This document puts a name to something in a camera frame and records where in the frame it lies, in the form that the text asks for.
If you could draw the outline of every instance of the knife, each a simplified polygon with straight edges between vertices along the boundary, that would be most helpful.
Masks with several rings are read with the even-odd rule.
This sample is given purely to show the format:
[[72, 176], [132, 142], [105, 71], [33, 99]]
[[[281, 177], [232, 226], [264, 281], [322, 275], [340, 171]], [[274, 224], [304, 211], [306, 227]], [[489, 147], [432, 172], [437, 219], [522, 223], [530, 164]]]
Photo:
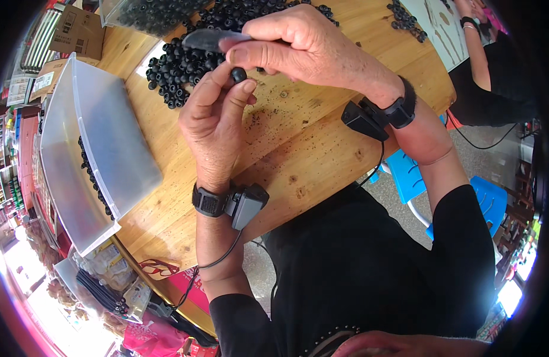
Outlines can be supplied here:
[[198, 48], [209, 52], [227, 53], [239, 42], [253, 38], [247, 34], [234, 31], [217, 31], [215, 29], [199, 29], [191, 32], [183, 40], [183, 47]]

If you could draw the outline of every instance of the person's left hand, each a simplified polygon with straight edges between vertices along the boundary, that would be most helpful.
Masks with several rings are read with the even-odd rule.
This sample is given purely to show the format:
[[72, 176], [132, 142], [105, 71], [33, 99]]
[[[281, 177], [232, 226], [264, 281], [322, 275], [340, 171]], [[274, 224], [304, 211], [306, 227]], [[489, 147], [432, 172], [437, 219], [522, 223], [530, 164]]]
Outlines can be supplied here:
[[242, 114], [255, 104], [253, 79], [233, 85], [233, 66], [223, 62], [194, 88], [179, 114], [179, 127], [197, 162], [197, 185], [216, 194], [229, 180], [242, 142]]

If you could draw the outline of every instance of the hand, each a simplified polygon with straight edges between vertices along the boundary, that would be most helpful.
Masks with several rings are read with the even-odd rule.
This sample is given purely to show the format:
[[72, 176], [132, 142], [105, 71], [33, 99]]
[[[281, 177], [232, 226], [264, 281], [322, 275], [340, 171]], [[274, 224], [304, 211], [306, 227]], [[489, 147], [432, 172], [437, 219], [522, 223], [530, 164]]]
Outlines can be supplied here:
[[[356, 90], [382, 108], [404, 94], [395, 73], [353, 44], [312, 5], [300, 4], [253, 19], [242, 32], [255, 40], [241, 42], [227, 52], [232, 65], [262, 67], [293, 81]], [[273, 42], [278, 39], [290, 46]]]
[[179, 114], [179, 127], [197, 162], [197, 185], [220, 194], [229, 180], [242, 142], [242, 113], [255, 104], [257, 83], [239, 84], [230, 77], [234, 66], [223, 62], [194, 88]]
[[472, 17], [471, 0], [455, 0], [456, 10], [463, 17]]
[[476, 1], [472, 2], [472, 14], [479, 19], [479, 21], [482, 24], [486, 24], [488, 22], [488, 18], [486, 14], [484, 13], [482, 7], [480, 4], [478, 4]]

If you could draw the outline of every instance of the plastic container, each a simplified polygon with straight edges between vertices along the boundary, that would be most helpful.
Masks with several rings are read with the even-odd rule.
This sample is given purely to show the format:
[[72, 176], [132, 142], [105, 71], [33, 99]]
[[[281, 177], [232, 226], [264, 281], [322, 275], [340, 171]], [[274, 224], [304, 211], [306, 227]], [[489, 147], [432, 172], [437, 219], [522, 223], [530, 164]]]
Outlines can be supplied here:
[[[86, 170], [78, 137], [115, 220], [106, 215]], [[40, 153], [52, 202], [81, 256], [162, 181], [128, 100], [124, 82], [76, 59], [60, 74], [43, 122]]]
[[80, 283], [76, 281], [76, 275], [78, 274], [78, 267], [72, 255], [69, 253], [68, 257], [57, 264], [53, 265], [56, 273], [60, 276], [66, 287], [70, 292], [82, 303], [84, 309], [93, 318], [98, 319], [105, 311], [105, 308], [96, 300], [92, 294]]
[[164, 38], [210, 0], [100, 0], [104, 26], [124, 26], [150, 36]]

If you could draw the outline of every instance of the fingernail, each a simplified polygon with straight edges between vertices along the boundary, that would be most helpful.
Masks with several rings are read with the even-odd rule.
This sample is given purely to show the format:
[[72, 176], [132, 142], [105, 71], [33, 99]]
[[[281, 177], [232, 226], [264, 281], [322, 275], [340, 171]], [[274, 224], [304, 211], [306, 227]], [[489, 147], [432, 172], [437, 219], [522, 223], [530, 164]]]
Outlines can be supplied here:
[[229, 56], [229, 62], [236, 65], [237, 63], [246, 62], [247, 52], [246, 50], [232, 50]]
[[257, 87], [257, 83], [255, 81], [247, 81], [245, 85], [242, 87], [242, 91], [249, 94], [249, 93], [252, 93], [256, 87]]

